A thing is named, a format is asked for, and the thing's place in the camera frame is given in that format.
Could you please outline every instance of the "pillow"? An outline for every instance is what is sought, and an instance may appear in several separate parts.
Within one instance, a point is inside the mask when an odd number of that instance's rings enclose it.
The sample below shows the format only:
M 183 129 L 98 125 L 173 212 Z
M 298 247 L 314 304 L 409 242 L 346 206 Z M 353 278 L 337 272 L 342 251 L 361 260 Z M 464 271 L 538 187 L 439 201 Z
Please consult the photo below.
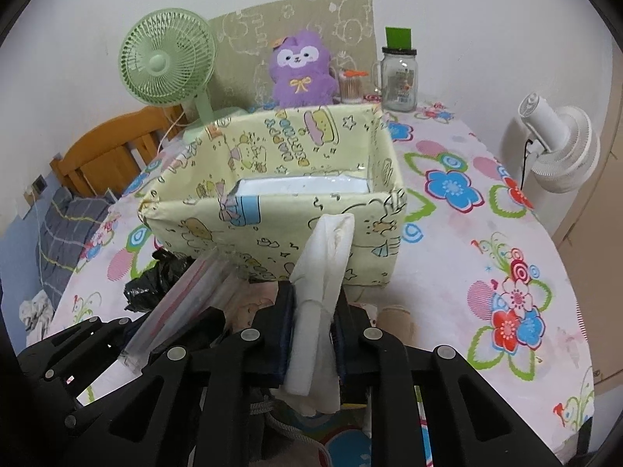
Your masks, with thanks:
M 104 221 L 112 202 L 72 197 L 60 187 L 41 224 L 36 258 L 43 289 L 56 310 L 86 243 Z

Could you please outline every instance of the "wooden chair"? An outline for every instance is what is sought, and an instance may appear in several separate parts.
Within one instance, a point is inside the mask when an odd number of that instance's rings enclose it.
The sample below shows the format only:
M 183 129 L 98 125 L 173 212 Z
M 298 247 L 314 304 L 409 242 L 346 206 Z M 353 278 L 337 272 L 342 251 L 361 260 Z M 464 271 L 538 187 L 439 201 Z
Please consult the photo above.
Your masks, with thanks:
M 108 188 L 120 195 L 140 172 L 129 144 L 149 163 L 158 150 L 157 130 L 166 131 L 181 113 L 178 105 L 165 110 L 145 107 L 106 121 L 79 138 L 62 159 L 55 158 L 50 166 L 61 184 L 82 197 L 103 195 Z M 169 140 L 184 124 L 185 116 L 169 131 Z

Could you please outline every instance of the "cabinet door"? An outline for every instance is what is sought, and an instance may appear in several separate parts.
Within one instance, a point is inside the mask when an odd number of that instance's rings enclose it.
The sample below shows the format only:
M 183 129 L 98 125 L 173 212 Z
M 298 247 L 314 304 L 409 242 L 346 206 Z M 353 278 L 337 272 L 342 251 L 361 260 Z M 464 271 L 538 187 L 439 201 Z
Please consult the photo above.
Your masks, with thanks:
M 623 370 L 623 134 L 560 256 L 582 310 L 595 382 Z

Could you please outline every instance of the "black plastic bag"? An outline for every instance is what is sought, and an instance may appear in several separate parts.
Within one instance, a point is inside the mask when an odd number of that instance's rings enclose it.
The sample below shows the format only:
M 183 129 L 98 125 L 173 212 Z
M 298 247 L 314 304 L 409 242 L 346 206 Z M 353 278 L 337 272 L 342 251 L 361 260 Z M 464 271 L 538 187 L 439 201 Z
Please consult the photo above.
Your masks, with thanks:
M 194 262 L 190 256 L 178 258 L 163 248 L 155 251 L 152 257 L 157 260 L 155 266 L 125 285 L 123 294 L 128 299 L 126 311 L 152 311 Z

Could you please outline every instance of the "clear plastic bag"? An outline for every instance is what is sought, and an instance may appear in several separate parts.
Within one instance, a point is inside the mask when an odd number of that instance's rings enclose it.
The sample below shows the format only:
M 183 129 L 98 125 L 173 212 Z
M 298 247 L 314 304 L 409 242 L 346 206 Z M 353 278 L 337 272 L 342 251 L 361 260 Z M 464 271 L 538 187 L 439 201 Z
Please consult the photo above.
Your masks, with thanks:
M 121 353 L 121 360 L 139 374 L 154 348 L 208 307 L 225 309 L 247 286 L 238 269 L 216 249 L 198 258 L 144 321 Z

